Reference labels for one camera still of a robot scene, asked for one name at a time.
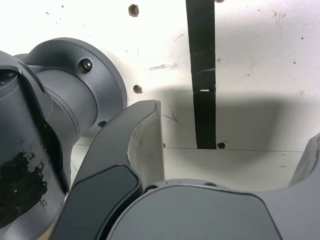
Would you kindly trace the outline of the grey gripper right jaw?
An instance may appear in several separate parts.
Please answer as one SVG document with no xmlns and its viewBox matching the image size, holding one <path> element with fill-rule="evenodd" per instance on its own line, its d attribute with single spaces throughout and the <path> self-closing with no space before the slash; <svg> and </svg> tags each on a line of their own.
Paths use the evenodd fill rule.
<svg viewBox="0 0 320 240">
<path fill-rule="evenodd" d="M 116 220 L 109 240 L 317 240 L 320 137 L 309 140 L 286 188 L 238 191 L 171 183 L 145 193 Z"/>
</svg>

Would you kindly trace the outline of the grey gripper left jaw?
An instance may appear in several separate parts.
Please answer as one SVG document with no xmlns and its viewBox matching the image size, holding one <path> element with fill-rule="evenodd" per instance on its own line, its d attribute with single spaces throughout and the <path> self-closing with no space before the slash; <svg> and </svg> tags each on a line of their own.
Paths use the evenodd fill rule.
<svg viewBox="0 0 320 240">
<path fill-rule="evenodd" d="M 164 179 L 161 102 L 136 102 L 94 138 L 51 238 L 106 239 L 145 188 Z"/>
</svg>

